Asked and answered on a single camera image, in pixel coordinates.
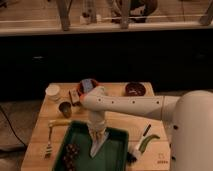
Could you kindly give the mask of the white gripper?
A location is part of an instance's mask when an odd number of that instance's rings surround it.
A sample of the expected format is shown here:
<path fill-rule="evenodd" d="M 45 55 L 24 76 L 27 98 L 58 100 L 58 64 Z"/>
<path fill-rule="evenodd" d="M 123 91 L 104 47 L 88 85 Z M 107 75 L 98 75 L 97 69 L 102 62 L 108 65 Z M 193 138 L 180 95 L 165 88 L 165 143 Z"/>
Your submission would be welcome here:
<path fill-rule="evenodd" d="M 100 121 L 100 122 L 92 122 L 89 121 L 87 123 L 89 134 L 92 138 L 101 138 L 106 130 L 106 121 Z"/>

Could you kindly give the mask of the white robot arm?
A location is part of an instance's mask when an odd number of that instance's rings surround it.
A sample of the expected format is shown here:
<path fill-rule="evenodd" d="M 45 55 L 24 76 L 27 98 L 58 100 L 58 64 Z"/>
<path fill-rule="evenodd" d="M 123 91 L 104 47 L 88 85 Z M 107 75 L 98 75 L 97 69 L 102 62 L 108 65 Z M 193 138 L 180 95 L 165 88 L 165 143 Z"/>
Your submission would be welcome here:
<path fill-rule="evenodd" d="M 182 96 L 108 96 L 102 86 L 80 97 L 95 113 L 112 111 L 171 122 L 170 171 L 213 171 L 213 93 Z"/>

